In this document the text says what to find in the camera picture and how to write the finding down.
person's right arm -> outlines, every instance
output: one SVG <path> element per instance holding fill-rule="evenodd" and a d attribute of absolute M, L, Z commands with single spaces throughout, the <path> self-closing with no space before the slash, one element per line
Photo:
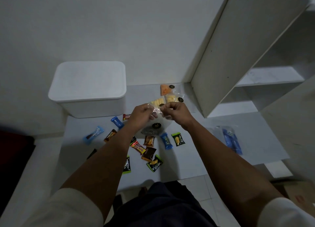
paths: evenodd
<path fill-rule="evenodd" d="M 283 196 L 252 165 L 200 125 L 184 103 L 169 102 L 161 111 L 190 133 L 215 189 L 239 224 L 257 226 L 266 204 Z"/>

sleeve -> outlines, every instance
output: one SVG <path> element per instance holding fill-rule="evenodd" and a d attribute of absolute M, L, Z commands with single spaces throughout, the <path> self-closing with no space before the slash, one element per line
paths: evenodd
<path fill-rule="evenodd" d="M 276 198 L 262 210 L 257 227 L 314 227 L 315 218 L 287 198 Z"/>
<path fill-rule="evenodd" d="M 22 227 L 63 227 L 104 225 L 100 209 L 78 190 L 58 190 Z"/>

white table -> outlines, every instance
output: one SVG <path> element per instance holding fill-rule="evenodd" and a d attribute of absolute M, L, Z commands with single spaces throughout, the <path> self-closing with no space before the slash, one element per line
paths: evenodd
<path fill-rule="evenodd" d="M 250 164 L 258 165 L 289 158 L 260 113 L 246 113 L 205 119 L 199 111 L 190 84 L 185 83 L 180 86 L 185 93 L 184 102 L 195 119 L 204 127 L 214 128 L 216 125 L 226 125 L 234 128 L 242 148 L 242 157 Z M 126 114 L 130 114 L 136 105 L 152 101 L 159 96 L 159 85 L 128 86 L 126 93 Z M 86 160 L 94 148 L 99 149 L 104 145 L 103 140 L 112 129 L 117 130 L 117 127 L 110 121 L 111 118 L 68 117 L 51 194 Z M 104 129 L 104 132 L 87 146 L 82 141 L 82 138 L 93 132 L 98 125 Z M 130 156 L 131 173 L 122 175 L 118 191 L 148 185 L 156 181 L 167 182 L 207 174 L 189 133 L 175 122 L 172 122 L 166 131 L 174 146 L 173 149 L 166 151 L 159 137 L 154 142 L 154 147 L 157 149 L 155 154 L 158 154 L 162 158 L 164 161 L 163 165 L 153 173 L 147 167 L 147 162 L 141 159 L 140 154 L 135 149 L 129 148 L 128 155 Z M 176 132 L 182 134 L 186 144 L 179 147 L 175 146 L 171 134 Z M 144 135 L 137 133 L 135 136 L 142 145 Z"/>

white lid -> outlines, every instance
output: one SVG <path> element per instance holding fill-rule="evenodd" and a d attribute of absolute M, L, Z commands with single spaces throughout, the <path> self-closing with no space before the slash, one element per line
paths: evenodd
<path fill-rule="evenodd" d="M 48 97 L 55 102 L 119 99 L 126 90 L 122 62 L 64 62 L 56 69 Z"/>

blue wrapper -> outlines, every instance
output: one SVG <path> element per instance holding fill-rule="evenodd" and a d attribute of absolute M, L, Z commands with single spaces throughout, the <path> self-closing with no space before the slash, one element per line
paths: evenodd
<path fill-rule="evenodd" d="M 96 130 L 93 133 L 83 137 L 83 141 L 85 142 L 85 144 L 89 145 L 91 144 L 91 142 L 93 141 L 95 137 L 97 137 L 99 134 L 103 132 L 104 132 L 104 129 L 101 128 L 100 126 L 97 126 Z"/>
<path fill-rule="evenodd" d="M 160 135 L 160 137 L 161 137 L 161 139 L 162 139 L 162 141 L 163 141 L 163 143 L 164 143 L 164 145 L 165 145 L 165 149 L 166 149 L 166 150 L 169 150 L 169 149 L 172 149 L 172 148 L 173 148 L 172 144 L 171 144 L 170 141 L 169 141 L 169 138 L 168 138 L 166 132 L 163 133 L 162 135 Z"/>
<path fill-rule="evenodd" d="M 113 117 L 111 121 L 118 127 L 118 129 L 122 129 L 124 124 L 118 119 L 118 117 Z"/>
<path fill-rule="evenodd" d="M 222 128 L 222 131 L 226 145 L 230 147 L 236 154 L 242 155 L 242 149 L 238 143 L 236 135 L 233 132 L 228 131 L 224 128 Z"/>

